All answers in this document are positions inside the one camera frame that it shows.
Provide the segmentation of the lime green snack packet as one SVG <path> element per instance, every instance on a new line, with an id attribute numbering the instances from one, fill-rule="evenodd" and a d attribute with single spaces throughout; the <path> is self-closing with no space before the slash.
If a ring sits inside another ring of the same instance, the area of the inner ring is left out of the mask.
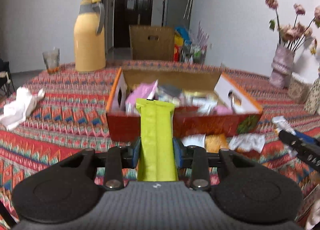
<path id="1" fill-rule="evenodd" d="M 138 181 L 177 181 L 172 120 L 175 106 L 158 100 L 137 99 L 141 149 Z"/>

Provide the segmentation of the oat crisp snack packet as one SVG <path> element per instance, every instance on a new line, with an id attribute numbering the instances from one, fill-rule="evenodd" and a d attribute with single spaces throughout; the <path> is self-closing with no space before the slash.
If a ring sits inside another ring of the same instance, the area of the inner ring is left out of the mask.
<path id="1" fill-rule="evenodd" d="M 206 136 L 205 149 L 208 153 L 218 153 L 220 149 L 229 149 L 225 135 L 219 134 Z"/>

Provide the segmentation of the silver white snack packet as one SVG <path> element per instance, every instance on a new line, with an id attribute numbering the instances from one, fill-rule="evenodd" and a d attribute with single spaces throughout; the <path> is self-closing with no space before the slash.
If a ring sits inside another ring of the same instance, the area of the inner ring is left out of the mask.
<path id="1" fill-rule="evenodd" d="M 231 150 L 237 150 L 241 152 L 256 151 L 261 153 L 265 145 L 265 135 L 260 134 L 243 134 L 234 136 L 229 142 L 229 148 Z"/>

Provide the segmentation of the floral patterned vase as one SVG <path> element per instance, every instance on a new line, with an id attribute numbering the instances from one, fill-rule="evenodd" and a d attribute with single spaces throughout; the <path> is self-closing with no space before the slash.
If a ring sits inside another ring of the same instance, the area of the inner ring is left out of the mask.
<path id="1" fill-rule="evenodd" d="M 318 78 L 314 81 L 312 87 L 310 88 L 309 94 L 304 104 L 304 111 L 311 115 L 314 115 L 319 108 L 319 81 L 320 73 L 318 70 Z"/>

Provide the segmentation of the red cardboard snack box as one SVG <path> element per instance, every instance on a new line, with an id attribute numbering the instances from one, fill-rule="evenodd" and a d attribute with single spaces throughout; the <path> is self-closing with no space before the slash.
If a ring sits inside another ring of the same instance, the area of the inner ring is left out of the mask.
<path id="1" fill-rule="evenodd" d="M 195 106 L 177 107 L 173 115 L 173 134 L 177 138 L 195 134 L 232 137 L 251 133 L 263 114 L 261 105 L 219 69 L 192 72 L 120 67 L 106 107 L 107 125 L 113 141 L 130 142 L 140 135 L 140 116 L 125 113 L 125 99 L 134 86 L 154 81 L 189 92 L 214 93 L 220 104 L 233 111 L 231 114 L 200 114 Z"/>

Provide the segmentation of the woven tissue box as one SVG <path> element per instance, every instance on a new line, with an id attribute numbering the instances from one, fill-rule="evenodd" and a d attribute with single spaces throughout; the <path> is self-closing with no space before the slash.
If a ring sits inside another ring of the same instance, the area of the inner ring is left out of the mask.
<path id="1" fill-rule="evenodd" d="M 308 82 L 298 73 L 292 73 L 287 94 L 295 103 L 303 104 L 311 87 L 312 83 Z"/>

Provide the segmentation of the pink snack packet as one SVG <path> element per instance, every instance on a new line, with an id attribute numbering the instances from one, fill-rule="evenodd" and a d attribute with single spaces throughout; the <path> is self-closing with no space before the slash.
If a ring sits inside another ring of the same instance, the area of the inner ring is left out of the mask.
<path id="1" fill-rule="evenodd" d="M 146 84 L 139 84 L 127 97 L 125 101 L 125 111 L 128 116 L 138 114 L 136 109 L 137 99 L 153 100 L 158 87 L 158 80 Z"/>

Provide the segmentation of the patterned red tablecloth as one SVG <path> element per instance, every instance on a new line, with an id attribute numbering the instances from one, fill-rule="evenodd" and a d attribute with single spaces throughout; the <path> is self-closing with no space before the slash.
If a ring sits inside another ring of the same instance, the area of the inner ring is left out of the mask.
<path id="1" fill-rule="evenodd" d="M 192 73 L 217 71 L 214 66 L 118 61 L 100 71 L 85 74 L 78 73 L 70 63 L 63 64 L 56 74 L 42 72 L 29 80 L 25 87 L 33 93 L 44 89 L 44 100 L 16 129 L 8 131 L 1 127 L 1 203 L 12 217 L 16 218 L 17 214 L 11 192 L 20 181 L 80 149 L 105 152 L 116 145 L 110 138 L 106 106 L 119 67 Z M 270 85 L 263 75 L 230 68 L 222 71 L 262 105 L 263 115 L 257 133 L 264 134 L 266 142 L 262 153 L 252 151 L 247 156 L 298 183 L 304 200 L 297 223 L 304 226 L 319 196 L 316 172 L 288 153 L 274 132 L 272 118 L 283 116 L 294 129 L 317 138 L 319 116 L 306 113 L 302 104 L 292 101 L 286 90 Z"/>

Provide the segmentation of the pink ceramic vase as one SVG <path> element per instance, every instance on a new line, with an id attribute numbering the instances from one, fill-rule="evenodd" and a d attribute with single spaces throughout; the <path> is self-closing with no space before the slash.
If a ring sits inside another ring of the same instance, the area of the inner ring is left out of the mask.
<path id="1" fill-rule="evenodd" d="M 285 46 L 277 45 L 272 60 L 272 72 L 269 77 L 271 85 L 283 89 L 288 76 L 292 74 L 295 53 Z"/>

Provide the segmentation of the yellow thermos jug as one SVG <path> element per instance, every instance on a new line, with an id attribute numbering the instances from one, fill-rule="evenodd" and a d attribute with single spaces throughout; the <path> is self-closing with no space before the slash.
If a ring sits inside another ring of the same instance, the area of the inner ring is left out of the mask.
<path id="1" fill-rule="evenodd" d="M 74 25 L 74 55 L 77 72 L 105 68 L 105 8 L 101 0 L 83 0 Z"/>

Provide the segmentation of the brown wooden chair back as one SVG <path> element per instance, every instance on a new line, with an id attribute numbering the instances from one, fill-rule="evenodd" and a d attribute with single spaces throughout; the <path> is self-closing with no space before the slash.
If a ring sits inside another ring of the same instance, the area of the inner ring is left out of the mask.
<path id="1" fill-rule="evenodd" d="M 175 31 L 161 26 L 130 26 L 130 46 L 133 60 L 172 61 Z"/>

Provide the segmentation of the white crumpled cloth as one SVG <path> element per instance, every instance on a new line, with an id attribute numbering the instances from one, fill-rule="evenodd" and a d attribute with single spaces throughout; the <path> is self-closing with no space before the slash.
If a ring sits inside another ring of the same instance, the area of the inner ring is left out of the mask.
<path id="1" fill-rule="evenodd" d="M 19 87 L 16 91 L 16 99 L 3 108 L 1 115 L 1 124 L 7 130 L 13 130 L 32 114 L 37 107 L 37 104 L 44 99 L 44 89 L 38 93 L 32 94 L 26 87 Z"/>

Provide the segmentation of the clear drinking glass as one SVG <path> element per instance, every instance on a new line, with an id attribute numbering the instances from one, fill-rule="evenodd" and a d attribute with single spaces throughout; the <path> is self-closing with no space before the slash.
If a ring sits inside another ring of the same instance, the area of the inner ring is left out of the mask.
<path id="1" fill-rule="evenodd" d="M 47 73 L 56 73 L 59 70 L 60 66 L 60 49 L 54 47 L 50 51 L 43 52 L 42 56 Z"/>

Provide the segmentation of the dark entrance door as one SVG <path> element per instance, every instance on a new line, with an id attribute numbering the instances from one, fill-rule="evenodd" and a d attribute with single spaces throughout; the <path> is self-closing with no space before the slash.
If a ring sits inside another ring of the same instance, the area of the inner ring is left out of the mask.
<path id="1" fill-rule="evenodd" d="M 151 25 L 153 0 L 115 0 L 113 47 L 130 47 L 130 26 Z"/>

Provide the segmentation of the grey refrigerator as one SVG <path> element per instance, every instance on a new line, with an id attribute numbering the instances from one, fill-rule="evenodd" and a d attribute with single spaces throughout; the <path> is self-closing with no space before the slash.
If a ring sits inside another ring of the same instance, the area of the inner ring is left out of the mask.
<path id="1" fill-rule="evenodd" d="M 191 0 L 163 0 L 162 26 L 189 28 Z"/>

